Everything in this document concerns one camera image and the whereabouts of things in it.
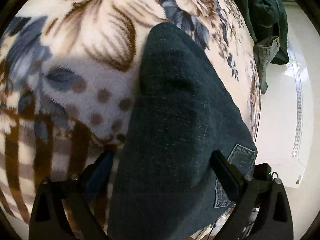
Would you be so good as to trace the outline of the dark blue denim jeans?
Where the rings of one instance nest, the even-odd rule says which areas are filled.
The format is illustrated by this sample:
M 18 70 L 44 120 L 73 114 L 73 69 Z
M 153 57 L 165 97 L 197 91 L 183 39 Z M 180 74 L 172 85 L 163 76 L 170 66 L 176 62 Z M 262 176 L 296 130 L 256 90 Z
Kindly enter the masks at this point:
M 171 23 L 153 27 L 113 186 L 111 239 L 185 239 L 230 206 L 210 168 L 220 151 L 244 174 L 257 149 L 203 49 Z

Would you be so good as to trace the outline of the dark green fleece blanket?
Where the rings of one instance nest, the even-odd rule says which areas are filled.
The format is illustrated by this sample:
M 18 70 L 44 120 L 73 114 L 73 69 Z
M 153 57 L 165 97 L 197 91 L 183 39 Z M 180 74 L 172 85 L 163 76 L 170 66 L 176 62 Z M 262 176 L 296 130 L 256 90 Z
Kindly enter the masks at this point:
M 287 15 L 281 0 L 233 0 L 240 10 L 255 43 L 279 37 L 279 51 L 272 64 L 287 64 Z

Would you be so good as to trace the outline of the grey-green trousers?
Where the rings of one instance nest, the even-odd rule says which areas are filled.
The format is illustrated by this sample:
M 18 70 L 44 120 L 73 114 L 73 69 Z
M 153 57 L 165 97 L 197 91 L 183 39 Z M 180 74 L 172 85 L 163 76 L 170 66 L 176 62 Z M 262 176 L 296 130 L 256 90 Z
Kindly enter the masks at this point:
M 265 94 L 268 89 L 266 70 L 280 48 L 278 36 L 270 36 L 254 46 L 254 59 L 258 71 L 260 90 Z

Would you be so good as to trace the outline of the white headboard panel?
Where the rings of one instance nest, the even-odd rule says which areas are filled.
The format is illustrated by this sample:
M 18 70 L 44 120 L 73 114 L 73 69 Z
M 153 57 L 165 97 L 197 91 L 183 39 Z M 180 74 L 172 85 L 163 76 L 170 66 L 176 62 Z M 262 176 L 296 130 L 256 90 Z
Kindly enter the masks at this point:
M 268 163 L 296 190 L 308 184 L 319 146 L 319 34 L 300 7 L 288 5 L 286 13 L 289 62 L 267 68 L 256 163 Z

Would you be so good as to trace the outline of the floral fleece bed blanket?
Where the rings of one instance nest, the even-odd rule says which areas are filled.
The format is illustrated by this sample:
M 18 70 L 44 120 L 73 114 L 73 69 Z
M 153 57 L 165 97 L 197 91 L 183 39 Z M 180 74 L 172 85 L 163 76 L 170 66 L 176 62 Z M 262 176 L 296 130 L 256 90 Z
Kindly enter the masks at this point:
M 64 180 L 121 144 L 162 22 L 204 50 L 256 136 L 254 42 L 233 0 L 28 0 L 1 37 L 1 209 L 15 230 L 28 230 L 43 178 Z

